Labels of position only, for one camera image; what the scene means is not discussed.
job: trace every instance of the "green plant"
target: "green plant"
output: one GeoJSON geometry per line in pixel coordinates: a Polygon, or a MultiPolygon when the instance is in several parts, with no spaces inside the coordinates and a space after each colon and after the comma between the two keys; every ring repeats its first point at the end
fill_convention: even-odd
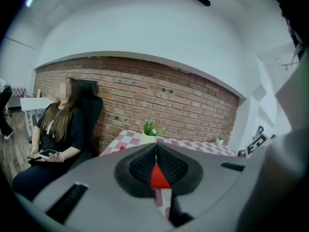
{"type": "Polygon", "coordinates": [[[144,133],[147,136],[160,136],[164,134],[164,131],[156,130],[154,129],[155,127],[155,122],[153,119],[151,120],[146,120],[145,125],[144,125],[144,133]]]}

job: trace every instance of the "black office chair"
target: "black office chair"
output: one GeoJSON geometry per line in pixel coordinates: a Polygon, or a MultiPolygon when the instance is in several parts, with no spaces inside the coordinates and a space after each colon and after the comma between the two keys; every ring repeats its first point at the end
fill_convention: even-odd
{"type": "MultiPolygon", "coordinates": [[[[91,143],[91,140],[92,140],[93,130],[98,120],[98,116],[100,115],[100,112],[103,107],[103,100],[95,96],[94,86],[97,83],[96,81],[78,80],[78,83],[81,87],[81,98],[77,104],[77,107],[81,110],[84,116],[85,151],[81,153],[79,158],[75,161],[75,163],[70,167],[69,170],[75,168],[76,166],[83,163],[84,161],[97,156],[97,153],[91,143]]],[[[29,137],[28,141],[31,144],[32,137],[29,137]]]]}

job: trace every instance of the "chair headrest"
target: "chair headrest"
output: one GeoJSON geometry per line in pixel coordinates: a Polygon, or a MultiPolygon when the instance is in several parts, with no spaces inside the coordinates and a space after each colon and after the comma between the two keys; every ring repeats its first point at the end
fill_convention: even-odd
{"type": "Polygon", "coordinates": [[[79,79],[78,84],[81,87],[81,98],[90,98],[95,95],[94,87],[97,84],[96,81],[79,79]]]}

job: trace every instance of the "white flower pot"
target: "white flower pot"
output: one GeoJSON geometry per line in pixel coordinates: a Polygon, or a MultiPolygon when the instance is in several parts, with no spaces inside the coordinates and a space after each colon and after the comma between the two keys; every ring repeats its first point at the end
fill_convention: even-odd
{"type": "Polygon", "coordinates": [[[219,140],[219,138],[216,139],[216,144],[217,145],[222,145],[224,140],[219,140]]]}
{"type": "Polygon", "coordinates": [[[143,132],[141,139],[140,139],[140,145],[145,145],[145,144],[151,144],[156,142],[156,137],[155,136],[147,136],[143,132]]]}

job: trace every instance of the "black t-shirt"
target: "black t-shirt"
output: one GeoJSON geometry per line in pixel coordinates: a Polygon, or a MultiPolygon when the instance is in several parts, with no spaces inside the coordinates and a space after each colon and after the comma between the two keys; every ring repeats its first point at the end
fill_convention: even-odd
{"type": "MultiPolygon", "coordinates": [[[[45,112],[43,113],[42,117],[39,119],[37,127],[41,128],[42,120],[45,116],[46,111],[51,107],[50,104],[45,112]]],[[[82,112],[77,108],[73,108],[72,116],[69,122],[68,131],[67,131],[67,138],[58,144],[55,144],[53,138],[53,123],[49,125],[43,125],[43,135],[41,136],[40,141],[40,148],[42,150],[52,149],[58,152],[63,152],[70,147],[77,148],[79,150],[84,150],[84,117],[82,112]]],[[[79,157],[79,154],[76,156],[66,159],[62,164],[70,167],[76,159],[79,157]]]]}

